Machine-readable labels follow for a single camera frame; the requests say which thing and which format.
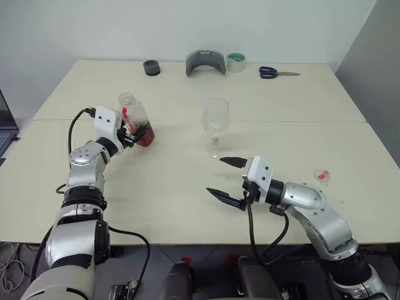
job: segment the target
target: laptop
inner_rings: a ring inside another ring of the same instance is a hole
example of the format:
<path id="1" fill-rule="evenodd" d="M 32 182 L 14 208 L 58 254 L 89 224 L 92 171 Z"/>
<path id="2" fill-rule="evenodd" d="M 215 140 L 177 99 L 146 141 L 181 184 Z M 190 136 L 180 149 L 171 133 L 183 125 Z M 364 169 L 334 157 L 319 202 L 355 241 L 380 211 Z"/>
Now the laptop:
<path id="1" fill-rule="evenodd" d="M 0 90 L 0 156 L 12 141 L 17 140 L 18 127 Z"/>

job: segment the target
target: red liquid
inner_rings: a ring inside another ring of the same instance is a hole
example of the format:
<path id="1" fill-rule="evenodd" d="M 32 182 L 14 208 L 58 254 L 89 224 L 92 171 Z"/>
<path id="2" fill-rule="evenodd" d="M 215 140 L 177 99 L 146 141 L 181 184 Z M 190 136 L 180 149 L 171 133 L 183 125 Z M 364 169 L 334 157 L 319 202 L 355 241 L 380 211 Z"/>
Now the red liquid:
<path id="1" fill-rule="evenodd" d="M 136 136 L 142 136 L 142 138 L 137 142 L 140 146 L 147 147 L 151 144 L 154 139 L 154 131 L 150 123 L 139 125 L 136 128 Z"/>

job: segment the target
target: bottle cap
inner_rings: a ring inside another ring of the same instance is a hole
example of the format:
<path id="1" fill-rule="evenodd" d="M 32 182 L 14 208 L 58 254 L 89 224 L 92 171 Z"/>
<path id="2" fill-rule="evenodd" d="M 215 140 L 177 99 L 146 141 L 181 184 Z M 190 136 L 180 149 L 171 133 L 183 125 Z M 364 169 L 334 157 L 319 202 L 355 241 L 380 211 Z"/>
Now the bottle cap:
<path id="1" fill-rule="evenodd" d="M 144 72 L 148 76 L 156 76 L 156 75 L 160 74 L 160 72 L 161 72 L 158 61 L 155 61 L 153 59 L 145 61 L 143 63 L 143 68 L 144 68 Z"/>

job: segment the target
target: tape roll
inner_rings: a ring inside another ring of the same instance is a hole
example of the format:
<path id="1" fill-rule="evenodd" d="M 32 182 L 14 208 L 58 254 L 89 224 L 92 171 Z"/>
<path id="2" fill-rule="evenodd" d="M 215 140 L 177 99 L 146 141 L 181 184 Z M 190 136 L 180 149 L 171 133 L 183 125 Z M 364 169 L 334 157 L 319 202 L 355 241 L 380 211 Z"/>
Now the tape roll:
<path id="1" fill-rule="evenodd" d="M 229 53 L 226 56 L 226 69 L 229 72 L 237 73 L 246 67 L 246 57 L 241 53 Z"/>

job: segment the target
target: white table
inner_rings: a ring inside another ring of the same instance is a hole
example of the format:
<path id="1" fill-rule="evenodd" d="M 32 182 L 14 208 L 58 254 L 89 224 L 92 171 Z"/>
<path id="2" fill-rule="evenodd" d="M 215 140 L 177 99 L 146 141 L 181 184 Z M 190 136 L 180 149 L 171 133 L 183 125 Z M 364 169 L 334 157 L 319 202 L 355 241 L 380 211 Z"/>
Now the white table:
<path id="1" fill-rule="evenodd" d="M 200 121 L 205 99 L 230 103 L 231 121 L 363 122 L 327 64 L 267 64 L 301 73 L 261 79 L 247 64 L 225 76 L 215 69 L 185 74 L 184 62 L 160 62 L 161 74 L 145 75 L 139 61 L 78 61 L 35 115 L 35 119 L 72 119 L 88 106 L 118 108 L 120 93 L 131 92 L 151 121 Z"/>
<path id="2" fill-rule="evenodd" d="M 54 190 L 68 175 L 69 123 L 34 121 L 0 167 L 0 241 L 38 243 L 54 221 L 63 200 Z M 149 148 L 113 157 L 107 166 L 105 220 L 156 244 L 248 244 L 246 213 L 206 191 L 240 197 L 240 170 L 206 157 L 201 123 L 152 125 L 156 138 Z M 78 121 L 74 132 L 74 146 L 93 138 L 93 120 Z M 320 186 L 359 242 L 400 241 L 399 168 L 367 123 L 232 122 L 223 144 L 227 155 L 265 156 L 276 179 Z M 314 179 L 318 168 L 331 173 L 328 184 Z M 254 222 L 258 243 L 270 243 L 283 228 L 283 220 L 260 204 Z M 298 222 L 290 222 L 283 243 L 308 243 Z M 111 241 L 140 243 L 114 234 Z"/>

